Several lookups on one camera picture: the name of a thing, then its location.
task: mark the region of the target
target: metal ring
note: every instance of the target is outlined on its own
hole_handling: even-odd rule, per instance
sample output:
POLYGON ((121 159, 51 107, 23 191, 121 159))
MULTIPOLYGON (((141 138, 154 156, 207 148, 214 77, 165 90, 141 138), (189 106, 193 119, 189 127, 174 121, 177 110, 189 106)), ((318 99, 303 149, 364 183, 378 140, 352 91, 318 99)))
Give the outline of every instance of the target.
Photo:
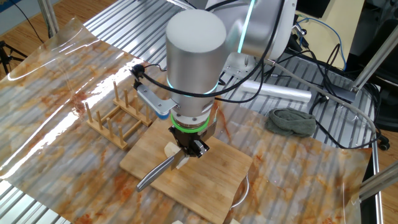
POLYGON ((246 192, 244 193, 243 197, 242 197, 238 202, 236 202, 235 204, 233 204, 233 205, 231 206, 231 208, 230 208, 229 210, 231 210, 232 208, 234 208, 234 207, 240 205, 240 204, 244 201, 244 199, 245 199, 245 198, 248 196, 248 194, 249 194, 249 187, 250 187, 250 183, 249 183, 249 177, 248 177, 248 173, 247 173, 247 174, 246 174, 246 192))

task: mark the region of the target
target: metal pipe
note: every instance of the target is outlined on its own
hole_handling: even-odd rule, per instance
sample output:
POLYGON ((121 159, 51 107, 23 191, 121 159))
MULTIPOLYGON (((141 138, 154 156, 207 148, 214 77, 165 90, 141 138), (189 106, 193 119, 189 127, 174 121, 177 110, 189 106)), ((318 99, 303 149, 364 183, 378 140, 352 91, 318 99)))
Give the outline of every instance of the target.
POLYGON ((398 27, 392 31, 387 40, 376 52, 373 58, 366 65, 358 78, 351 84, 351 91, 357 93, 363 85, 370 79, 373 73, 379 68, 381 63, 386 59, 394 47, 398 44, 398 27))
POLYGON ((54 8, 50 0, 37 0, 37 2, 39 2, 40 10, 42 11, 45 24, 49 31, 49 37, 51 38, 60 30, 54 8))
POLYGON ((361 184, 359 199, 362 202, 398 181, 398 161, 361 184))

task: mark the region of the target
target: gray cloth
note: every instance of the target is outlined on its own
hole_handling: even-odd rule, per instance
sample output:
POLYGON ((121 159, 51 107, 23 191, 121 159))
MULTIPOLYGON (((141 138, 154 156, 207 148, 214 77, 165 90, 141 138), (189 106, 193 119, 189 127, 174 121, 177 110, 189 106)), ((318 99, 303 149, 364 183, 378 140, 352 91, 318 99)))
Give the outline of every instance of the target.
POLYGON ((292 109, 273 109, 268 114, 266 129, 283 136, 310 137, 317 124, 315 116, 292 109))

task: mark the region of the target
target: wooden peg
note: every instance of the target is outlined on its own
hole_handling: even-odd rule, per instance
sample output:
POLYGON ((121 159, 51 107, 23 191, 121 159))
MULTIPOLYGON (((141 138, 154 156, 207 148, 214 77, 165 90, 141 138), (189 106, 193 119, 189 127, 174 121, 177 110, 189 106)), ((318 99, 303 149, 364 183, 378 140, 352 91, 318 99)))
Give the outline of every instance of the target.
POLYGON ((110 118, 106 118, 106 122, 108 123, 108 129, 109 129, 109 136, 113 138, 113 131, 112 131, 112 124, 110 118))
POLYGON ((132 100, 132 106, 136 109, 136 114, 138 114, 138 103, 137 103, 138 96, 134 95, 134 99, 132 100))
POLYGON ((97 114, 97 120, 98 120, 98 127, 99 127, 99 130, 102 130, 102 121, 101 121, 100 112, 99 112, 99 111, 96 111, 96 114, 97 114))
POLYGON ((120 139, 120 145, 123 145, 123 132, 122 132, 122 127, 118 127, 119 129, 119 139, 120 139))
POLYGON ((118 87, 116 86, 116 82, 115 81, 113 81, 113 88, 114 88, 114 95, 116 97, 116 101, 119 101, 118 87))
POLYGON ((127 90, 124 89, 124 102, 126 103, 126 108, 129 107, 129 98, 127 97, 127 90))
POLYGON ((146 120, 148 122, 149 121, 149 106, 148 105, 146 105, 146 108, 145 108, 145 116, 146 116, 146 120))
POLYGON ((86 102, 85 105, 86 105, 86 111, 87 111, 87 115, 88 115, 88 120, 90 122, 93 122, 93 118, 91 117, 91 111, 90 111, 90 108, 88 107, 88 103, 86 102))

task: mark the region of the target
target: plastic sheet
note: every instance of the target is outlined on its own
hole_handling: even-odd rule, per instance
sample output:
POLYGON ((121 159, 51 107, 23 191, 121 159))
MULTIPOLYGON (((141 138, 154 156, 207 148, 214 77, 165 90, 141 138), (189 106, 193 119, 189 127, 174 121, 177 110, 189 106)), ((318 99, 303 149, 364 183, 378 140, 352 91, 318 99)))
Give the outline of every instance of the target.
MULTIPOLYGON (((128 69, 137 63, 145 62, 69 22, 0 82, 0 178, 77 224, 207 223, 151 187, 135 192, 138 180, 119 168, 126 151, 86 124, 85 103, 94 118, 96 110, 115 107, 113 81, 120 98, 123 89, 132 94, 128 69)), ((156 67, 147 73, 165 81, 156 67)), ((249 195, 225 223, 360 223, 358 190, 370 149, 272 134, 263 128, 265 117, 239 105, 215 111, 215 137, 254 158, 249 195)), ((126 132, 137 122, 124 112, 111 120, 115 134, 117 126, 126 132)), ((145 130, 126 139, 128 149, 145 130)))

